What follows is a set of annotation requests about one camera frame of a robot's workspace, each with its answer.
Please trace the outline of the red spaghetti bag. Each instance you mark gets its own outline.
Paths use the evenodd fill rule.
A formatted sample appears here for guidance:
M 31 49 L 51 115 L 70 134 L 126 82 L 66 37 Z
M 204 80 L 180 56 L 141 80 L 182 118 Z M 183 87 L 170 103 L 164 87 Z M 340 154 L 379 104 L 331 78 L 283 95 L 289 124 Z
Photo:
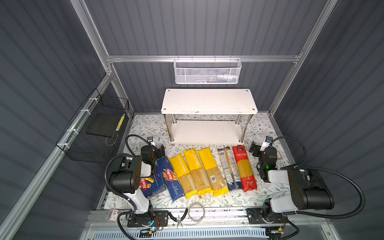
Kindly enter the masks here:
M 255 179 L 245 147 L 234 146 L 233 152 L 244 192 L 257 190 L 257 181 Z

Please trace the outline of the clear blue spaghetti bag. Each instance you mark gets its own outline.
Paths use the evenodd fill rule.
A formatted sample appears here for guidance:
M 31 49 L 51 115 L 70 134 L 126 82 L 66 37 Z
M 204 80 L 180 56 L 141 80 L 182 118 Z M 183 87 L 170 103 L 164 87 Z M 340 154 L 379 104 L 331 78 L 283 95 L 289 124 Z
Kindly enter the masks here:
M 242 190 L 243 186 L 233 150 L 230 147 L 218 149 L 218 154 L 229 191 Z

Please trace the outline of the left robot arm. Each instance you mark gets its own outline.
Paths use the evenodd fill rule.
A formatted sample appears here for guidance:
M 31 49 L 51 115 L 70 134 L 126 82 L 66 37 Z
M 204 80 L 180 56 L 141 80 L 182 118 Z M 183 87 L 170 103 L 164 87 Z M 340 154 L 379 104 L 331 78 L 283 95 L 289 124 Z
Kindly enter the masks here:
M 139 155 L 129 145 L 131 137 L 146 143 Z M 157 165 L 157 160 L 165 156 L 165 147 L 156 147 L 152 137 L 145 139 L 139 135 L 128 135 L 125 143 L 129 153 L 116 155 L 107 163 L 104 173 L 106 187 L 132 206 L 127 213 L 128 220 L 145 227 L 151 226 L 156 214 L 150 198 L 167 189 Z

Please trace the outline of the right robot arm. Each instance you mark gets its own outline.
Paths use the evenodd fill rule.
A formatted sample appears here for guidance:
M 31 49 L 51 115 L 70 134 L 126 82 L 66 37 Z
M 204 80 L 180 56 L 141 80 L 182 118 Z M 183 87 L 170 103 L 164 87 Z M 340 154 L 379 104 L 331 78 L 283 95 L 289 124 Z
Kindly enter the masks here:
M 299 167 L 307 155 L 304 146 L 303 157 L 299 162 L 277 168 L 277 149 L 273 144 L 279 138 L 267 136 L 261 145 L 251 143 L 249 152 L 259 159 L 257 170 L 261 179 L 266 183 L 285 184 L 290 188 L 288 196 L 268 198 L 260 210 L 260 217 L 267 224 L 275 223 L 278 219 L 286 221 L 290 215 L 306 215 L 324 219 L 346 219 L 359 214 L 366 205 L 366 197 L 362 189 L 347 176 L 334 170 L 321 167 Z M 316 210 L 331 210 L 335 206 L 334 197 L 321 173 L 335 175 L 351 184 L 359 195 L 358 206 L 349 213 L 339 215 L 317 214 Z

